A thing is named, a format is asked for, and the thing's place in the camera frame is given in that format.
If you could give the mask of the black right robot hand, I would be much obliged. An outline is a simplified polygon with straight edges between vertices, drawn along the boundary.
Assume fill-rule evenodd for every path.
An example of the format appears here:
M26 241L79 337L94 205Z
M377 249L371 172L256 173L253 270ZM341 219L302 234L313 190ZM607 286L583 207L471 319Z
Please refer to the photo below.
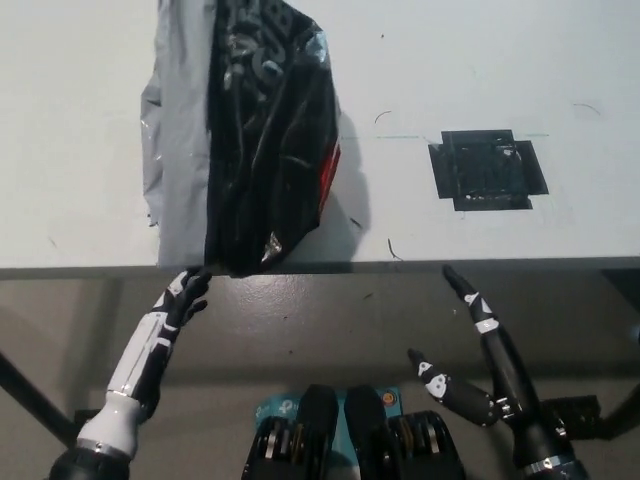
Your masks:
M505 422L514 439L513 461L526 479L567 479L576 464L570 442L545 422L541 402L524 363L507 330L483 295L451 266L444 278L468 309L480 336L481 349L493 381L494 392L440 371L415 349L409 360L429 395L448 410L482 427Z

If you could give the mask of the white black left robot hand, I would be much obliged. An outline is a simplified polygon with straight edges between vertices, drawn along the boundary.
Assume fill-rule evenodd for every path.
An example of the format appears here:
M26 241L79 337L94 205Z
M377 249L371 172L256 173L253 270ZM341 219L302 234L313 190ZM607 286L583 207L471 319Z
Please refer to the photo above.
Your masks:
M107 390L145 406L159 392L174 344L189 320L202 311L212 275L197 269L178 274L140 319Z

